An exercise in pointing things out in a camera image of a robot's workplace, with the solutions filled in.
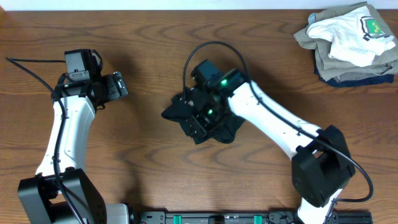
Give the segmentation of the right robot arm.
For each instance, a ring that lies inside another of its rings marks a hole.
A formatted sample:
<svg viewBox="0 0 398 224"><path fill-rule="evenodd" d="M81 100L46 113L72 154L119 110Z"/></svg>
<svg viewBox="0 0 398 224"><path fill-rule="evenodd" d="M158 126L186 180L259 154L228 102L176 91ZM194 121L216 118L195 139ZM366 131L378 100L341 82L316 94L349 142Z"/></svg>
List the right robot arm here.
<svg viewBox="0 0 398 224"><path fill-rule="evenodd" d="M326 223L338 196L355 173L342 132L322 129L285 109L237 69L195 68L190 91L195 112L190 133L204 139L244 119L274 141L292 163L292 182L301 195L302 223Z"/></svg>

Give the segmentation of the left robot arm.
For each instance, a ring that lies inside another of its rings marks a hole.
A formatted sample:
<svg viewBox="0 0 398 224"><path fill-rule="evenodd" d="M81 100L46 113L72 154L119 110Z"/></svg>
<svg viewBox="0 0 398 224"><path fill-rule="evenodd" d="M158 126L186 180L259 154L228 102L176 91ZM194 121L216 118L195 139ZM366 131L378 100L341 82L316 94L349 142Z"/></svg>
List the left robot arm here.
<svg viewBox="0 0 398 224"><path fill-rule="evenodd" d="M49 144L18 196L31 223L129 223L123 203L107 204L85 173L88 134L99 105L128 94L119 72L61 78L54 89Z"/></svg>

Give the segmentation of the black polo shirt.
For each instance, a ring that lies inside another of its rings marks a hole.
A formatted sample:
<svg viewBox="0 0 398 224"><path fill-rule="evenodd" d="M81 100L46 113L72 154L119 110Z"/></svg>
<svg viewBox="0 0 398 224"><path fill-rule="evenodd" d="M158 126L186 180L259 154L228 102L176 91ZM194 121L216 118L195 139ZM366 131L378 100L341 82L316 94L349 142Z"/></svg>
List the black polo shirt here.
<svg viewBox="0 0 398 224"><path fill-rule="evenodd" d="M177 122L186 136L189 136L187 134L187 119L189 111L200 111L208 106L208 101L204 99L205 95L203 93L190 92L188 95L191 97L191 99L188 101L184 100L183 93L175 95L171 99L171 105L161 113L161 117L163 117L164 119ZM205 138L193 138L191 136L189 137L193 139L195 144L201 144L211 138L217 140L220 143L229 144L234 141L236 132L243 123L244 119L240 118L239 116L227 114L221 120L221 124L214 131L212 131L209 136Z"/></svg>

